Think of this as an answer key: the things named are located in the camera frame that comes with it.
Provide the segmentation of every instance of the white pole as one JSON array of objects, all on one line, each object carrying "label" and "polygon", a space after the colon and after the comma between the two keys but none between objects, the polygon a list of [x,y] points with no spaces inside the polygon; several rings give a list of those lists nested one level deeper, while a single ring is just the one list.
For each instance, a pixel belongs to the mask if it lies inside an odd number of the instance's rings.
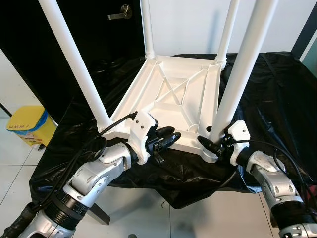
[{"label": "white pole", "polygon": [[39,0],[39,3],[96,118],[98,130],[101,131],[107,128],[112,124],[112,120],[105,110],[56,0]]},{"label": "white pole", "polygon": [[155,57],[153,47],[152,25],[149,0],[141,0],[142,4],[142,17],[144,26],[144,38],[145,38],[145,57],[152,59]]},{"label": "white pole", "polygon": [[257,0],[255,4],[239,54],[209,134],[209,140],[213,143],[217,143],[223,137],[223,130],[231,123],[261,50],[277,2],[278,0]]},{"label": "white pole", "polygon": [[227,52],[229,47],[229,42],[233,30],[233,25],[237,16],[237,11],[239,7],[240,0],[231,0],[229,10],[227,13],[226,23],[224,24],[224,29],[219,45],[219,50],[216,58],[214,59],[215,63],[221,64],[221,70],[224,69],[227,63]]}]

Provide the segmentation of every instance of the white tile floor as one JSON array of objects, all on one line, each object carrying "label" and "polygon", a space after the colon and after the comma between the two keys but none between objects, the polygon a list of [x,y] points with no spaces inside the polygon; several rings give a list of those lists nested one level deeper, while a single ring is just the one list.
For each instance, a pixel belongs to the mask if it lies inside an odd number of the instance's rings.
[{"label": "white tile floor", "polygon": [[[29,178],[43,154],[6,131],[7,121],[0,118],[0,233],[31,201]],[[74,237],[277,238],[278,229],[270,226],[262,201],[259,194],[216,192],[176,210],[154,190],[109,187],[97,203],[111,216],[110,225],[86,215]]]},{"label": "white tile floor", "polygon": [[7,118],[8,114],[2,109],[0,108],[0,118]]}]

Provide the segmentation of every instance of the door handle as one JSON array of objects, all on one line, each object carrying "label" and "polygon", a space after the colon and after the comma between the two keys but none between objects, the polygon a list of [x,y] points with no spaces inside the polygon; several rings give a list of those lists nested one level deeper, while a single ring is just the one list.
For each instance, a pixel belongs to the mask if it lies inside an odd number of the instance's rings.
[{"label": "door handle", "polygon": [[109,20],[116,19],[130,19],[132,17],[132,9],[129,5],[123,5],[121,7],[121,13],[108,15]]}]

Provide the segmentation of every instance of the black tablecloth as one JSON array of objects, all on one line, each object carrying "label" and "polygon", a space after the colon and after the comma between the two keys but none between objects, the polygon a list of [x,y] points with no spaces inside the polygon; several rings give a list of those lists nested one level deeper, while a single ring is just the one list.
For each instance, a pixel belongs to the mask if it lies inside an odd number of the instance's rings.
[{"label": "black tablecloth", "polygon": [[[180,57],[213,59],[215,55],[179,55]],[[236,54],[227,56],[221,73],[219,101],[229,79]],[[97,90],[111,115],[144,58],[98,61],[90,67]],[[290,53],[260,54],[240,100],[233,121],[244,120],[251,139],[273,143],[287,149],[302,167],[306,180],[317,184],[316,166],[316,78]],[[75,95],[47,146],[31,179],[33,201],[41,200],[51,190],[69,160],[83,143],[97,134],[96,121],[81,92]],[[108,145],[122,139],[114,139]],[[92,159],[104,141],[96,140],[85,149],[74,171]],[[273,149],[261,144],[251,147],[272,154]],[[249,192],[259,186],[252,176],[228,161],[208,164],[198,155],[168,149],[162,153],[165,163],[153,159],[145,165],[134,165],[111,182],[110,186],[154,188],[174,208],[187,206],[206,198],[216,190]],[[279,155],[297,183],[292,166]]]}]

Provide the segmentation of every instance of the black door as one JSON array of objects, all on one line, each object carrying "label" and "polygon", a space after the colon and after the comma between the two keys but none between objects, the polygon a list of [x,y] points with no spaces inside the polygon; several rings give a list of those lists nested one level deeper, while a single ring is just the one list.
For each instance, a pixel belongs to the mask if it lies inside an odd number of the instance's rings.
[{"label": "black door", "polygon": [[[138,0],[58,0],[61,12],[87,67],[95,60],[143,56]],[[109,20],[121,6],[128,20]],[[0,47],[56,122],[79,86],[36,0],[0,3]]]}]

